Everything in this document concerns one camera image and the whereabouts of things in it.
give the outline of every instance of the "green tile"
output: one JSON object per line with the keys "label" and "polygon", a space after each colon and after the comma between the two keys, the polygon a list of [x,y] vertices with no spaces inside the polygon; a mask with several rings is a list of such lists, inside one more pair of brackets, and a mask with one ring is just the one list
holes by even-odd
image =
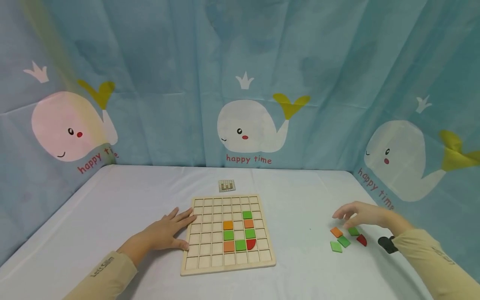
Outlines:
{"label": "green tile", "polygon": [[243,219],[244,220],[251,219],[251,218],[252,218],[252,212],[251,211],[243,212]]}
{"label": "green tile", "polygon": [[254,239],[255,238],[255,229],[245,229],[245,238]]}
{"label": "green tile", "polygon": [[341,236],[338,239],[336,239],[344,248],[348,247],[350,245],[350,241],[345,237]]}
{"label": "green tile", "polygon": [[360,235],[359,231],[355,227],[349,228],[348,232],[350,233],[351,236],[354,236],[354,237],[357,235]]}
{"label": "green tile", "polygon": [[331,241],[330,242],[330,247],[332,247],[332,251],[334,251],[334,252],[340,252],[340,253],[343,252],[342,246],[340,246],[340,244],[337,243],[336,241]]}
{"label": "green tile", "polygon": [[235,241],[235,250],[236,251],[247,250],[247,242],[245,240],[236,240]]}
{"label": "green tile", "polygon": [[225,230],[223,232],[223,240],[233,240],[233,230]]}

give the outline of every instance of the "orange square tile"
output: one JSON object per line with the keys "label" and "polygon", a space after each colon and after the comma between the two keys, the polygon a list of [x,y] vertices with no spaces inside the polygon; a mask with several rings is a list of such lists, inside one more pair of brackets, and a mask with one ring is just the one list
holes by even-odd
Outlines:
{"label": "orange square tile", "polygon": [[223,221],[223,230],[232,230],[233,221]]}
{"label": "orange square tile", "polygon": [[340,229],[338,229],[337,227],[332,228],[332,230],[330,230],[330,232],[333,233],[333,235],[337,239],[343,235],[343,232]]}
{"label": "orange square tile", "polygon": [[232,240],[223,242],[223,252],[234,252],[235,243]]}
{"label": "orange square tile", "polygon": [[245,228],[253,228],[253,220],[244,220],[243,224],[245,225]]}

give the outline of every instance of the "yellow whale tail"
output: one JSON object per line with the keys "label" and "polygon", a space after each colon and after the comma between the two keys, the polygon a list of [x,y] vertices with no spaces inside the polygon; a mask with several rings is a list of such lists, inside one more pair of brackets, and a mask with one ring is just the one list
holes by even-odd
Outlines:
{"label": "yellow whale tail", "polygon": [[442,170],[445,172],[480,165],[480,151],[462,152],[462,140],[453,132],[440,131],[440,137],[445,145],[445,155]]}
{"label": "yellow whale tail", "polygon": [[107,103],[110,99],[110,96],[115,89],[115,84],[111,81],[105,81],[98,88],[98,92],[92,88],[85,80],[78,80],[78,84],[87,90],[87,92],[92,96],[93,100],[100,106],[102,110],[107,109]]}
{"label": "yellow whale tail", "polygon": [[295,101],[295,103],[290,103],[290,100],[284,94],[274,94],[273,99],[280,104],[285,114],[285,120],[290,120],[290,118],[296,114],[300,108],[304,107],[310,101],[310,96],[302,96]]}

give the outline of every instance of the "whale print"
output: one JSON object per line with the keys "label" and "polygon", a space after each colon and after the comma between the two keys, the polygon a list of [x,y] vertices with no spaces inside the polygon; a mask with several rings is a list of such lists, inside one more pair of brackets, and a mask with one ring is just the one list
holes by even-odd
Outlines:
{"label": "whale print", "polygon": [[290,118],[310,101],[310,97],[302,96],[293,104],[283,94],[275,94],[273,98],[285,115],[278,131],[266,108],[257,101],[236,100],[223,106],[218,115],[217,131],[225,148],[239,153],[271,153],[283,147]]}
{"label": "whale print", "polygon": [[462,153],[462,141],[443,130],[445,145],[442,168],[424,176],[425,139],[421,130],[405,120],[382,124],[367,144],[364,161],[374,174],[401,200],[414,202],[430,193],[452,170],[480,165],[480,151]]}
{"label": "whale print", "polygon": [[75,161],[105,143],[118,140],[106,108],[114,83],[101,84],[97,93],[79,81],[102,108],[103,120],[92,104],[80,95],[58,92],[40,100],[32,114],[32,129],[40,145],[54,158]]}

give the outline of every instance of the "hand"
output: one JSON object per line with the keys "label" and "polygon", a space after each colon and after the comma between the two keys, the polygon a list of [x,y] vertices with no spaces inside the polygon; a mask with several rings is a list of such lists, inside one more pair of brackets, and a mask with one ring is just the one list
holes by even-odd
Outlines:
{"label": "hand", "polygon": [[378,225],[388,227],[388,214],[390,211],[376,205],[355,201],[341,206],[334,212],[332,218],[347,220],[344,228],[355,227],[360,224]]}
{"label": "hand", "polygon": [[149,225],[138,235],[147,241],[152,250],[172,248],[188,250],[189,245],[187,241],[176,239],[173,236],[197,218],[197,216],[189,216],[192,210],[192,208],[189,208],[187,211],[177,215],[179,212],[177,207],[170,214],[164,215],[161,220]]}

